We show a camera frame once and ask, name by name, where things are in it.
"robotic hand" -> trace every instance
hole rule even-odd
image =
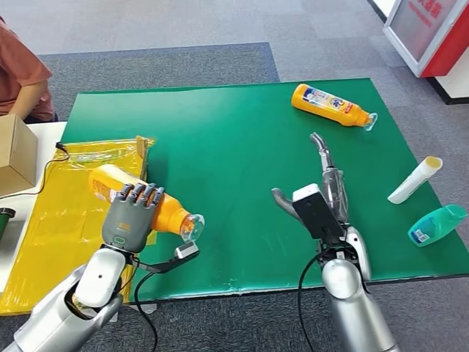
[[[347,351],[400,352],[365,285],[371,280],[371,268],[362,236],[348,224],[342,172],[334,166],[322,137],[313,133],[310,139],[320,156],[323,196],[313,183],[293,192],[293,201],[274,188],[274,199],[318,240],[317,257],[323,282],[331,297],[334,317]]]
[[[121,275],[127,265],[164,274],[198,256],[198,247],[189,242],[177,247],[173,258],[164,263],[148,265],[136,258],[145,247],[164,191],[155,184],[124,185],[103,226],[104,244],[87,265],[75,269],[38,302],[5,352],[78,351],[122,304]],[[97,315],[88,317],[79,306],[92,308]]]

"black cable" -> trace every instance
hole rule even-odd
[[[146,275],[145,277],[143,277],[143,279],[141,279],[136,285],[136,287],[135,287],[134,296],[135,296],[135,302],[136,303],[136,309],[138,309],[140,315],[142,315],[143,319],[145,319],[150,326],[150,329],[152,329],[152,332],[155,336],[155,343],[153,344],[153,348],[152,349],[152,352],[155,352],[157,350],[157,345],[158,344],[158,334],[157,333],[157,330],[155,327],[155,325],[153,325],[153,322],[150,320],[150,318],[146,312],[143,312],[140,301],[138,300],[138,291],[140,289],[140,287],[142,287],[142,285],[143,285],[146,280],[150,279],[153,275],[155,275],[155,273],[149,273]]]
[[[323,254],[323,253],[316,254],[311,260],[310,260],[308,264],[306,264],[305,269],[303,269],[302,276],[300,276],[299,282],[298,283],[298,317],[300,319],[300,325],[302,326],[302,329],[303,330],[303,334],[305,334],[305,337],[306,338],[306,341],[309,345],[309,348],[311,348],[311,352],[314,352],[314,349],[312,347],[312,344],[311,343],[311,340],[309,340],[308,332],[306,332],[306,329],[305,328],[305,322],[303,321],[303,313],[302,312],[302,289],[303,286],[303,280],[305,280],[305,276],[306,275],[306,273],[308,273],[308,271],[309,270],[309,268],[311,268],[311,265],[313,265],[314,262],[316,262],[318,258],[320,258]]]
[[[127,285],[130,284],[132,279],[133,279],[133,276],[135,276],[135,273],[136,273],[136,269],[138,268],[138,266],[140,264],[140,261],[138,260],[137,258],[134,258],[134,260],[136,262],[137,262],[136,268],[135,268],[133,270],[133,273],[132,273],[132,275],[130,275],[130,279],[128,279],[124,286],[121,287],[121,290],[119,290],[119,292],[122,291],[124,288],[125,288]]]
[[[55,147],[57,149],[60,149],[63,152],[64,152],[65,154],[66,154],[67,156],[65,158],[62,158],[62,159],[52,159],[50,161],[48,161],[44,168],[44,176],[42,176],[42,181],[41,182],[41,187],[39,188],[38,191],[37,192],[34,192],[34,193],[17,193],[17,194],[8,194],[6,196],[2,196],[0,197],[0,200],[2,199],[7,199],[7,198],[11,198],[11,197],[17,197],[17,196],[36,196],[41,192],[42,192],[44,190],[44,187],[45,186],[45,175],[46,175],[46,170],[47,167],[51,164],[51,163],[54,163],[54,162],[59,162],[59,161],[67,161],[69,159],[70,159],[70,154],[69,154],[69,152],[67,150],[66,150],[66,148],[60,142],[57,142],[55,144]]]

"green table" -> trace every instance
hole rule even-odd
[[[296,83],[84,93],[63,142],[155,138],[149,180],[205,217],[201,255],[149,280],[144,300],[295,288],[316,243],[275,205],[271,189],[291,194],[320,182],[313,131],[345,172],[350,220],[366,241],[373,281],[469,274],[469,253],[456,232],[421,249],[408,239],[414,222],[440,207],[428,183],[401,205],[387,201],[417,163],[369,79],[310,84],[376,111],[379,121],[366,133],[296,110],[290,99]],[[159,234],[141,259],[166,260],[179,244]],[[319,268],[305,284],[322,285]]]

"yellow bottle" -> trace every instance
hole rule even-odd
[[[300,84],[292,96],[292,105],[301,110],[334,120],[343,126],[360,126],[371,131],[378,114],[369,114],[358,105],[322,90]]]
[[[148,183],[129,175],[115,165],[107,164],[93,169],[88,178],[91,192],[98,198],[112,202],[126,183]],[[152,229],[158,232],[172,232],[181,235],[185,242],[195,241],[204,226],[204,216],[190,214],[177,199],[164,193],[160,200]]]

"person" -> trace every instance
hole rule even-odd
[[[48,86],[51,76],[0,17],[0,119],[17,114],[26,123],[57,121]]]

